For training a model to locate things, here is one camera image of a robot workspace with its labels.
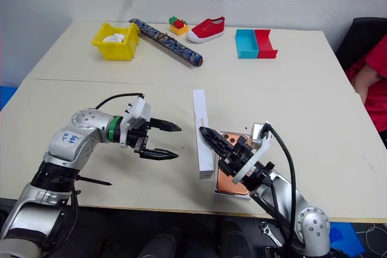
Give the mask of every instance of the red sneaker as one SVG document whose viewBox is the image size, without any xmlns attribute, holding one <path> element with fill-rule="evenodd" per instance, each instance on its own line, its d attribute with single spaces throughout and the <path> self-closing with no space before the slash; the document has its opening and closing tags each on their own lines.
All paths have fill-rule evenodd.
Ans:
<svg viewBox="0 0 387 258">
<path fill-rule="evenodd" d="M 222 36 L 224 33 L 224 17 L 217 19 L 207 18 L 201 24 L 188 31 L 187 37 L 191 42 L 207 42 Z"/>
</svg>

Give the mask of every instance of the robotic arm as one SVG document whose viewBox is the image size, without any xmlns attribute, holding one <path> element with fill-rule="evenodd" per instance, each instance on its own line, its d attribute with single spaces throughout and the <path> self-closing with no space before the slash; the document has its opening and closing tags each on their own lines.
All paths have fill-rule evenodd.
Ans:
<svg viewBox="0 0 387 258">
<path fill-rule="evenodd" d="M 79 175 L 98 143 L 130 146 L 141 158 L 152 160 L 178 157 L 168 150 L 146 148 L 150 128 L 169 132 L 181 129 L 171 122 L 150 118 L 151 107 L 142 94 L 135 95 L 139 95 L 136 104 L 129 104 L 122 117 L 98 109 L 82 110 L 54 135 L 32 182 L 24 187 L 1 230 L 0 257 L 40 257 L 42 250 L 53 249 L 66 216 L 62 206 L 70 197 L 72 204 L 77 203 L 73 199 L 78 194 L 74 189 L 76 180 L 110 185 Z"/>
<path fill-rule="evenodd" d="M 287 241 L 282 252 L 285 257 L 294 254 L 322 257 L 330 252 L 330 224 L 324 211 L 309 204 L 298 190 L 295 190 L 295 200 L 292 202 L 291 183 L 273 170 L 274 164 L 269 162 L 264 166 L 258 161 L 270 146 L 272 132 L 275 132 L 271 125 L 253 125 L 252 145 L 255 153 L 244 137 L 239 137 L 235 146 L 232 146 L 213 129 L 200 127 L 200 131 L 207 145 L 220 156 L 219 168 L 226 175 L 231 175 L 235 184 L 243 183 L 250 191 L 251 198 L 277 219 L 284 239 L 290 237 L 291 241 Z M 295 205 L 293 223 L 292 203 Z"/>
</svg>

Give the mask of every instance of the red shirt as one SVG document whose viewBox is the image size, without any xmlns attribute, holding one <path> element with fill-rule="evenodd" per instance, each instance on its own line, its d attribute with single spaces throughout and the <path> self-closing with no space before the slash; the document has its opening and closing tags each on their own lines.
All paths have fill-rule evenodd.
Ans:
<svg viewBox="0 0 387 258">
<path fill-rule="evenodd" d="M 376 129 L 381 132 L 387 130 L 387 34 L 364 57 L 345 71 L 349 80 L 365 66 L 377 71 L 383 79 L 369 87 L 365 108 L 374 122 Z"/>
</svg>

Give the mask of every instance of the copper phone case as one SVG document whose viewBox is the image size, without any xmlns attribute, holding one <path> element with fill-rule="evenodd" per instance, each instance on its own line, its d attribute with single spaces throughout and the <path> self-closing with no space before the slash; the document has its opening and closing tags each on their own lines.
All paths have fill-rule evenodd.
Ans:
<svg viewBox="0 0 387 258">
<path fill-rule="evenodd" d="M 248 135 L 245 134 L 236 134 L 236 133 L 222 133 L 224 139 L 226 139 L 229 143 L 234 145 L 240 136 L 243 136 L 247 139 L 247 144 L 252 145 L 252 140 Z M 232 182 L 233 177 L 227 176 L 221 169 L 218 169 L 218 176 L 216 182 L 216 189 L 220 193 L 226 194 L 234 194 L 234 195 L 248 195 L 249 191 L 242 183 L 234 184 Z"/>
</svg>

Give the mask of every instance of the green ring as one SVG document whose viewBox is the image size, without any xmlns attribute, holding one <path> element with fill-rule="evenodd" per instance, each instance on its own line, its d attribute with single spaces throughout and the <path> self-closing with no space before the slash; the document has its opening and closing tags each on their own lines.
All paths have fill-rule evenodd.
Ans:
<svg viewBox="0 0 387 258">
<path fill-rule="evenodd" d="M 110 142 L 114 142 L 113 136 L 114 136 L 114 129 L 117 125 L 117 122 L 120 120 L 121 116 L 115 116 L 113 121 L 110 123 L 109 132 L 108 132 L 108 140 Z"/>
</svg>

